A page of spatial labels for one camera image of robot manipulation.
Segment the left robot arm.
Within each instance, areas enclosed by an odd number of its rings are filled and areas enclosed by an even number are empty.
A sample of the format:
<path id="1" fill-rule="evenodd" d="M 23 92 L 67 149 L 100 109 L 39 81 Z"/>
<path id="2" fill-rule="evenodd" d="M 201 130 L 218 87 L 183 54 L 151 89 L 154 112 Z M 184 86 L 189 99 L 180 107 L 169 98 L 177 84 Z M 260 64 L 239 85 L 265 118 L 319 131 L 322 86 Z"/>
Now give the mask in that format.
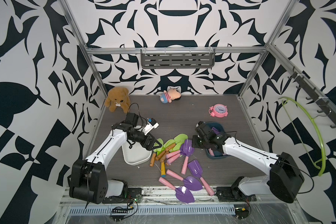
<path id="1" fill-rule="evenodd" d="M 117 151 L 128 141 L 141 146 L 147 151 L 161 147 L 162 144 L 150 133 L 159 123 L 150 118 L 146 125 L 136 129 L 139 115 L 127 113 L 125 120 L 112 126 L 104 142 L 88 157 L 78 159 L 71 169 L 69 196 L 88 203 L 100 204 L 107 197 L 124 194 L 123 181 L 107 179 L 108 164 Z"/>

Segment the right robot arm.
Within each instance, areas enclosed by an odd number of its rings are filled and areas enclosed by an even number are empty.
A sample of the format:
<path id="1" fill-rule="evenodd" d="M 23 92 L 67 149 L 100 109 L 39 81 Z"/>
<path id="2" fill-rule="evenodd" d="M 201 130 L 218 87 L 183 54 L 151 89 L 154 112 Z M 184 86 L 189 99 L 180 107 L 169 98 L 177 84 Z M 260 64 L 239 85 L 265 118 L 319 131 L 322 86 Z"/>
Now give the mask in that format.
<path id="1" fill-rule="evenodd" d="M 240 200 L 251 195 L 274 195 L 285 203 L 293 203 L 304 183 L 304 177 L 293 157 L 279 155 L 247 145 L 226 132 L 216 133 L 200 121 L 193 136 L 194 148 L 206 148 L 236 157 L 264 173 L 258 177 L 239 177 L 230 187 L 230 198 Z"/>

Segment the purple pointed shovel pink handle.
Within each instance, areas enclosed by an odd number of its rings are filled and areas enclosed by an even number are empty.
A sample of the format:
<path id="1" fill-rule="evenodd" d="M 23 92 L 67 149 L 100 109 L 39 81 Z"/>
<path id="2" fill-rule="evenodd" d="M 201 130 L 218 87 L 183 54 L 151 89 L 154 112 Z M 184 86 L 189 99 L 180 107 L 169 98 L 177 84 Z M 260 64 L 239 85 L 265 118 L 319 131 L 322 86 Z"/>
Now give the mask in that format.
<path id="1" fill-rule="evenodd" d="M 212 127 L 211 129 L 216 135 L 220 134 L 220 131 L 216 129 L 215 127 Z"/>

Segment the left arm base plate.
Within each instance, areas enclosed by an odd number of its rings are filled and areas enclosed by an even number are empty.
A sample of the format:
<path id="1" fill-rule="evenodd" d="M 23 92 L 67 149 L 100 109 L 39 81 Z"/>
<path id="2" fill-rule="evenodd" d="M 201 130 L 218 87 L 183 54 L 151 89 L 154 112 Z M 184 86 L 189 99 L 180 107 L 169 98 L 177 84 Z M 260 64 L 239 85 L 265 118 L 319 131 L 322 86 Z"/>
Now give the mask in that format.
<path id="1" fill-rule="evenodd" d="M 119 196 L 106 197 L 103 204 L 127 203 L 130 199 L 138 199 L 142 194 L 142 188 L 127 188 Z"/>

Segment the purple square scoop pink handle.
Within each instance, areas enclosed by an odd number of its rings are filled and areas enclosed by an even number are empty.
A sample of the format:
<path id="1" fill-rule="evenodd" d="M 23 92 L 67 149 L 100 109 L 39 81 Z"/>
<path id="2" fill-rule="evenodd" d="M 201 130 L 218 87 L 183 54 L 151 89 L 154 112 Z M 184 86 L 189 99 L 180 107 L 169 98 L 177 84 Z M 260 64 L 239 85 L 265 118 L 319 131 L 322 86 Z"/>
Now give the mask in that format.
<path id="1" fill-rule="evenodd" d="M 194 153 L 194 148 L 192 146 L 192 140 L 185 140 L 181 145 L 180 150 L 174 151 L 172 153 L 166 154 L 167 164 L 171 164 L 181 155 L 185 156 L 185 160 L 182 166 L 181 174 L 185 175 L 188 167 L 189 157 Z"/>

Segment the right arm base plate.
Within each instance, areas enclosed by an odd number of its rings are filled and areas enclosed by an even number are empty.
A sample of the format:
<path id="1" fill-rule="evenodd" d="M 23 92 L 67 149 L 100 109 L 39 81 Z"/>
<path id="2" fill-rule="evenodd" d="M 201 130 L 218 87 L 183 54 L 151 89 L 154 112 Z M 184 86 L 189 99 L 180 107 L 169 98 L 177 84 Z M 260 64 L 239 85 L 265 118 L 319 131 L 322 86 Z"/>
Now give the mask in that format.
<path id="1" fill-rule="evenodd" d="M 255 195 L 246 196 L 239 188 L 233 187 L 216 187 L 216 193 L 219 202 L 255 202 L 257 198 Z"/>

